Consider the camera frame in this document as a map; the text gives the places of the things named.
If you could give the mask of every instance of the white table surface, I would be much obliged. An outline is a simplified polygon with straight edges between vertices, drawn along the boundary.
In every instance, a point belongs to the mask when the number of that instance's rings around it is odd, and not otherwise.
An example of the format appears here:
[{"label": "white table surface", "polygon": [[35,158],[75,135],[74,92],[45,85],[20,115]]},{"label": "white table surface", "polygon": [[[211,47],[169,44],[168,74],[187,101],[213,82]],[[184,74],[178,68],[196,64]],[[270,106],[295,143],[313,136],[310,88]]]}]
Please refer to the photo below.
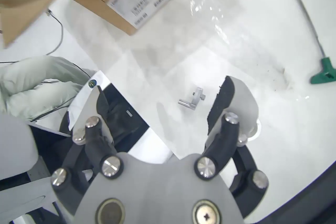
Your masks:
[{"label": "white table surface", "polygon": [[[336,66],[336,0],[303,2]],[[248,147],[270,187],[247,223],[336,159],[336,82],[309,84],[320,53],[295,0],[171,0],[132,37],[74,1],[56,0],[50,9],[178,158],[202,153],[225,76],[249,86],[263,128]],[[197,86],[206,98],[195,111],[177,104]],[[232,165],[222,173],[228,184],[233,175]]]}]

